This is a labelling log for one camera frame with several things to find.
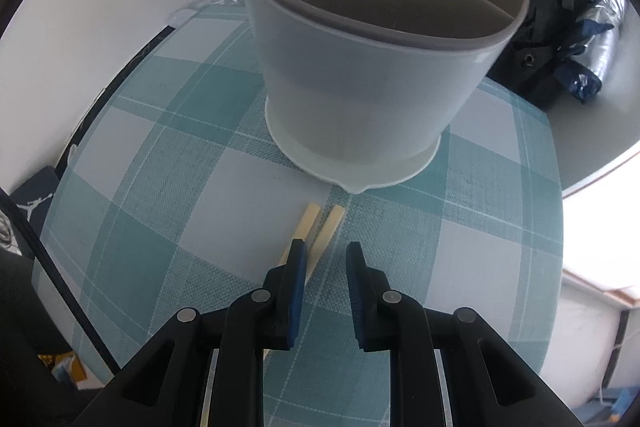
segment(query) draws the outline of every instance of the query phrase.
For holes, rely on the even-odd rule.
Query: wooden chopstick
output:
[[[334,237],[334,233],[340,225],[344,212],[344,208],[339,204],[334,204],[331,212],[329,212],[329,216],[326,218],[322,229],[318,233],[318,237],[316,237],[311,250],[309,250],[309,256],[306,260],[305,284],[311,278],[311,274],[316,269],[318,261],[320,261],[324,250],[326,250],[326,247],[329,245],[332,237]]]
[[[305,213],[302,216],[302,219],[298,223],[296,227],[296,231],[293,233],[291,240],[294,239],[305,239],[307,238],[309,232],[313,228],[314,223],[316,222],[316,218],[320,213],[320,207],[315,203],[310,203],[307,205]],[[342,208],[339,204],[334,204],[334,207],[329,212],[329,216],[327,216],[322,229],[318,233],[318,237],[313,243],[311,250],[309,250],[309,254],[306,260],[306,276],[305,276],[305,284],[311,277],[311,274],[316,269],[318,265],[318,261],[322,257],[324,250],[329,246],[332,238],[334,237],[335,231],[338,230],[338,226],[342,218],[344,217],[345,209]],[[278,266],[285,264],[287,262],[287,257],[289,256],[289,248],[284,252]],[[262,359],[265,359],[269,354],[270,349],[264,349],[262,351]]]
[[[318,219],[320,210],[320,205],[316,203],[309,203],[306,206],[305,213],[302,214],[302,219],[300,219],[300,222],[298,223],[296,229],[293,232],[293,235],[291,236],[291,239],[289,240],[289,244],[284,249],[282,257],[278,261],[278,266],[282,266],[287,262],[287,258],[289,257],[289,249],[291,248],[291,241],[293,241],[294,239],[302,239],[303,241],[306,241],[309,232],[311,232],[311,229],[314,227],[316,219]]]

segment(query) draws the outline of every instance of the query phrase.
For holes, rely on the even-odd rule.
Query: plastic bucket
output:
[[[527,0],[247,0],[270,111],[311,152],[374,164],[430,147]]]

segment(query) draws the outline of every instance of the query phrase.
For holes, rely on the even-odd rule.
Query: black cloth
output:
[[[68,425],[97,391],[66,389],[38,358],[71,348],[31,286],[32,269],[31,259],[0,249],[0,423]]]
[[[23,332],[28,344],[43,355],[71,351],[31,285],[33,261],[0,249],[0,305]]]
[[[562,93],[554,76],[567,33],[591,0],[530,0],[524,22],[487,74],[540,109]]]
[[[53,194],[59,183],[60,180],[56,176],[56,170],[47,166],[11,193],[11,199],[18,205],[18,209],[27,218],[31,228],[38,235],[42,233],[44,220],[47,217]],[[31,252],[26,241],[15,230],[14,233],[18,248],[20,248],[22,254],[33,259],[33,252]]]

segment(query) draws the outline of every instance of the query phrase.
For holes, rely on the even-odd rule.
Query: teal plaid tablecloth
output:
[[[352,196],[294,167],[264,122],[245,8],[210,6],[164,41],[95,120],[53,199],[43,240],[124,364],[178,309],[258,287],[306,204],[346,217],[305,289],[295,348],[264,377],[268,427],[388,423],[388,356],[358,350],[344,251],[360,241],[393,288],[466,305],[536,370],[562,264],[558,166],[543,113],[484,80],[415,178]],[[104,367],[39,267],[34,286],[72,347]]]

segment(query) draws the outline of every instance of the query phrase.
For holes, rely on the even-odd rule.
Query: backpack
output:
[[[553,76],[556,51],[591,0],[530,0],[529,11],[495,64],[490,79],[545,109],[563,88]]]

